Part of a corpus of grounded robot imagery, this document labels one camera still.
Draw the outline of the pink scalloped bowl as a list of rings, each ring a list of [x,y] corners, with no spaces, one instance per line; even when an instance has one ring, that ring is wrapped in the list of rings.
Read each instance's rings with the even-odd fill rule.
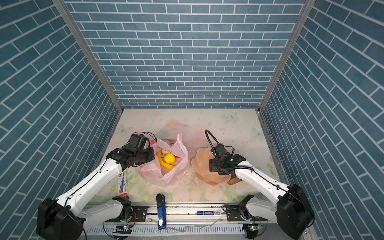
[[[210,172],[210,160],[213,158],[210,147],[198,149],[196,156],[191,160],[196,178],[210,186],[228,182],[231,179],[230,175],[221,176]]]

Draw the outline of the pink plastic bag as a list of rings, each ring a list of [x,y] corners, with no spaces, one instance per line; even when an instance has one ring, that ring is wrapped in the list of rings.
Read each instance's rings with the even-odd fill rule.
[[[191,164],[189,151],[182,140],[183,135],[181,133],[177,135],[176,142],[173,145],[169,145],[161,139],[157,142],[151,140],[151,147],[154,150],[155,159],[137,167],[139,175],[148,182],[164,188],[181,180],[189,170]],[[176,157],[175,167],[173,169],[168,170],[161,166],[160,161],[163,159],[159,159],[158,153],[162,150],[166,150]]]

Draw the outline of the yellow fake lemon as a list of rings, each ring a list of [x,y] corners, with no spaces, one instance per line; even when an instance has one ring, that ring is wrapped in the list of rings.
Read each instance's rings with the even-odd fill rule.
[[[174,164],[176,162],[176,157],[172,153],[167,153],[164,156],[164,161],[167,164]]]

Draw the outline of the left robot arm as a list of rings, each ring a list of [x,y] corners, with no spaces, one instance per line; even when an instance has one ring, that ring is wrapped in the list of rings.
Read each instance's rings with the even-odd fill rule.
[[[105,204],[84,210],[88,202],[112,179],[127,168],[155,159],[145,132],[133,133],[121,148],[112,150],[87,177],[54,200],[47,198],[38,207],[37,235],[45,240],[77,240],[81,234],[110,219],[128,222],[132,203],[117,195]]]

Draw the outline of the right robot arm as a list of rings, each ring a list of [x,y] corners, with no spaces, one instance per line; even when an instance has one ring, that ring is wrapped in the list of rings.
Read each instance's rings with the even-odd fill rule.
[[[315,222],[315,214],[304,190],[293,184],[281,183],[256,169],[239,154],[229,153],[223,144],[211,152],[210,172],[230,175],[248,183],[262,193],[268,200],[258,200],[248,195],[239,203],[244,219],[261,217],[279,225],[281,230],[294,240],[298,240]]]

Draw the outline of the yellow fake banana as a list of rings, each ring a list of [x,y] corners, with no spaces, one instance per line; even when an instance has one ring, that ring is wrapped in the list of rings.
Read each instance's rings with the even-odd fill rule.
[[[157,156],[158,156],[159,163],[160,163],[161,167],[163,167],[163,168],[165,168],[167,170],[173,170],[175,168],[175,166],[173,164],[170,165],[170,164],[165,163],[165,161],[164,161],[164,156],[165,155],[162,154],[162,151],[159,151],[157,153]]]

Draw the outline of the plaid cylindrical can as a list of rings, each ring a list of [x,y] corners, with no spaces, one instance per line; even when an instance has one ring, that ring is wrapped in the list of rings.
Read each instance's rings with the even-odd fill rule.
[[[231,178],[229,181],[227,181],[227,184],[228,185],[234,185],[234,184],[237,184],[239,182],[241,182],[242,180],[237,178],[237,177],[234,177],[234,178]]]

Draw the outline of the red white blue tube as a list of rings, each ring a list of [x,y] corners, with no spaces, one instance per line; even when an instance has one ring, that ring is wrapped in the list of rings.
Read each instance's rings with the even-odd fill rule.
[[[129,199],[127,185],[126,185],[126,173],[123,171],[118,175],[117,189],[120,197]]]

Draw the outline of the blue black handheld device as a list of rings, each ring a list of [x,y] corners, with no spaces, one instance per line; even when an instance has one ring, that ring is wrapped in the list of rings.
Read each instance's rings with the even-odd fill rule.
[[[157,201],[158,229],[164,230],[167,227],[165,196],[163,194],[157,194],[156,201]]]

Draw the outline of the blue marker pen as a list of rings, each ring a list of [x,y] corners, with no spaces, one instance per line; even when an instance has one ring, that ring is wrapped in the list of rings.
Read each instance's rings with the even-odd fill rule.
[[[198,216],[221,216],[222,214],[221,211],[198,211],[195,213]]]

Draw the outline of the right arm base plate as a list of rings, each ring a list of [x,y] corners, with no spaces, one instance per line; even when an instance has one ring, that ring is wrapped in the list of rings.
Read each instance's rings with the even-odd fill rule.
[[[222,211],[228,222],[255,221],[255,217],[244,206],[226,204],[222,206]]]

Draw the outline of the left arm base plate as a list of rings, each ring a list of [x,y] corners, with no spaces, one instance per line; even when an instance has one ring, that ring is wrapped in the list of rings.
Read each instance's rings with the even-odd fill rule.
[[[120,220],[119,217],[107,220],[107,223],[144,223],[147,218],[148,206],[132,206],[132,216],[128,221]]]

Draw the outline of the aluminium front rail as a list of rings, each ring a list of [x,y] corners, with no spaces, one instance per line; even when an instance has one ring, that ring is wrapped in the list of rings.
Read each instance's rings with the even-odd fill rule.
[[[292,221],[298,218],[298,214],[294,212],[289,212],[283,209],[282,206],[276,205],[273,206],[270,202],[265,201],[256,201],[254,203],[248,202],[246,205],[238,204],[239,206],[244,206],[248,212],[255,217],[256,221],[272,221],[278,223],[279,225],[283,223],[284,220]],[[223,217],[227,221],[225,213],[222,211],[223,205],[166,205],[166,220],[167,223],[171,221],[206,221],[208,218],[219,219]],[[158,218],[157,216],[157,205],[148,206],[148,213],[146,222],[150,220],[150,217]],[[110,219],[115,219],[117,217],[120,220],[128,221],[132,216],[132,206],[130,204],[123,204],[117,200],[111,200],[107,203],[101,204],[97,207],[82,210],[79,213],[75,213],[73,209],[70,209],[76,217],[80,219],[85,219],[85,229],[90,229],[102,222],[105,222]],[[223,214],[221,216],[198,216],[195,215],[198,211],[221,211]]]

